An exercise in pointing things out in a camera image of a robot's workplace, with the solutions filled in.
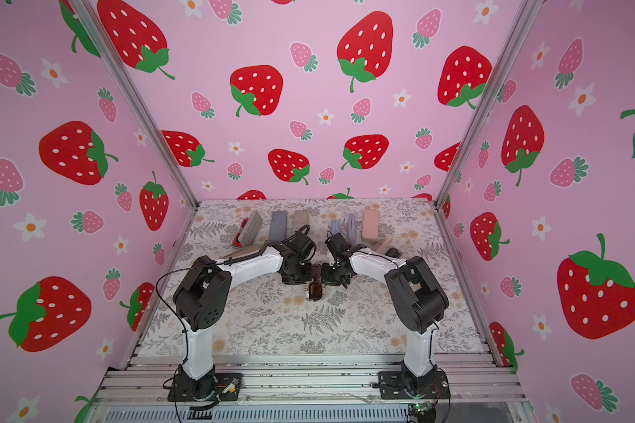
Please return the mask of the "blue-grey case purple glasses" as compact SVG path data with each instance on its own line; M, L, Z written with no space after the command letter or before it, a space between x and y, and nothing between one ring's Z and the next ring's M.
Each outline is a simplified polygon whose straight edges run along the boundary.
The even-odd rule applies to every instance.
M280 243L287 237L288 214L286 211L273 211L268 234L270 243Z

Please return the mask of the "grey case tan interior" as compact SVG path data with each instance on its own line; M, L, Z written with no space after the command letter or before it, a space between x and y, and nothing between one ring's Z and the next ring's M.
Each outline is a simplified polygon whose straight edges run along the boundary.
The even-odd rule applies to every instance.
M352 246L357 243L357 221L353 213L347 217L347 240Z

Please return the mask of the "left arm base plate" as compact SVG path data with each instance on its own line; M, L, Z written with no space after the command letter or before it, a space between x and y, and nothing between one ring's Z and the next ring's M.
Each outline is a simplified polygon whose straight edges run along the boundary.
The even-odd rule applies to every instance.
M169 402L198 403L213 408L221 402L238 400L242 382L243 375L239 373L209 373L196 381L178 370L162 388L168 392Z

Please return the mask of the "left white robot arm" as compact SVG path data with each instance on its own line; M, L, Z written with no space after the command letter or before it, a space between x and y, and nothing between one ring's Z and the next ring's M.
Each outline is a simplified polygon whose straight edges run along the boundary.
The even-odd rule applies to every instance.
M278 274L286 285L312 281L316 245L310 226L300 227L278 243L264 243L249 252L228 257L200 257L188 269L173 294L172 312L185 331L185 360L182 374L192 382L213 380L213 326L222 318L232 288L268 274Z

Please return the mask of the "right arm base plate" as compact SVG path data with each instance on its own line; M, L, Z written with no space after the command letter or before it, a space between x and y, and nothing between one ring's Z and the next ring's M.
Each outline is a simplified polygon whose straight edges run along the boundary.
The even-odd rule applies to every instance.
M417 377L409 372L382 371L371 387L385 400L441 400L451 396L446 373L441 369Z

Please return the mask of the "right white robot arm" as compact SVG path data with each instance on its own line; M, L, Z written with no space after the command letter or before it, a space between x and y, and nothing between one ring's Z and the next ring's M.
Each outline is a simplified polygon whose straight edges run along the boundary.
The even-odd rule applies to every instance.
M397 317L409 331L401 378L407 392L419 395L437 375L433 338L449 307L443 287L421 257L394 259L362 244L352 246L342 234L328 237L326 247L331 260L322 265L324 284L348 287L355 276L386 284Z

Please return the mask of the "pink case round glasses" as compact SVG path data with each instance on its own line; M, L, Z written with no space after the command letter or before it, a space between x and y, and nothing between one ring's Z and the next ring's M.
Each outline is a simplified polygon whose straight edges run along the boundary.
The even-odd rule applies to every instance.
M372 208L363 212L362 239L366 243L375 243L379 239L380 214Z

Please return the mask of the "grey case mint interior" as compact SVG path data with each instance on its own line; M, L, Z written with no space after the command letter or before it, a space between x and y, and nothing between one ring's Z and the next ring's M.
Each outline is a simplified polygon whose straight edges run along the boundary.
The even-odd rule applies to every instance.
M308 225L310 213L306 210L294 211L289 215L290 233L294 234L303 226Z

